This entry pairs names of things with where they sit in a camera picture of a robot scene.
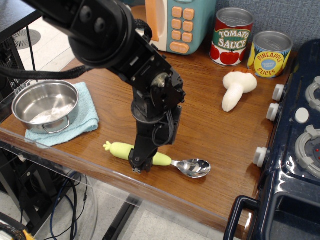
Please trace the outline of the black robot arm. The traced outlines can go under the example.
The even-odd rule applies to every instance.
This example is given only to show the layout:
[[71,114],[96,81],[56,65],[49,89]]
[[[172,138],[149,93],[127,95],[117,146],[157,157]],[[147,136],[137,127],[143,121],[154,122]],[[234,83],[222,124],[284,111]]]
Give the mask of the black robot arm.
[[43,19],[68,36],[82,63],[65,72],[2,67],[2,76],[23,80],[68,80],[92,69],[107,69],[132,86],[131,112],[137,134],[129,163],[149,172],[158,148],[174,143],[185,101],[183,80],[150,44],[149,29],[137,31],[131,10],[119,0],[30,0]]

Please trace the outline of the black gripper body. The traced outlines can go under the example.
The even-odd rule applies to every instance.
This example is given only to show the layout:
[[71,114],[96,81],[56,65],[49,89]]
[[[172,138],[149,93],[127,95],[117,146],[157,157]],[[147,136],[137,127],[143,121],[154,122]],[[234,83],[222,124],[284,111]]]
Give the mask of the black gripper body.
[[180,105],[158,116],[147,118],[133,102],[131,112],[136,120],[136,148],[159,148],[175,143],[182,114]]

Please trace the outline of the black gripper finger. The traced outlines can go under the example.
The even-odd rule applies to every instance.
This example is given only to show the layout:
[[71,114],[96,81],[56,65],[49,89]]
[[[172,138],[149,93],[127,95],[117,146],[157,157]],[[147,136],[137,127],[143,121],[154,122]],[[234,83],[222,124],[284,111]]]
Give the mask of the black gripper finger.
[[142,165],[142,170],[146,171],[147,173],[151,171],[151,168],[153,166],[153,156],[149,156],[145,159],[143,165]]
[[129,153],[129,163],[134,173],[143,172],[143,163],[147,157],[155,156],[157,147],[150,139],[137,139]]

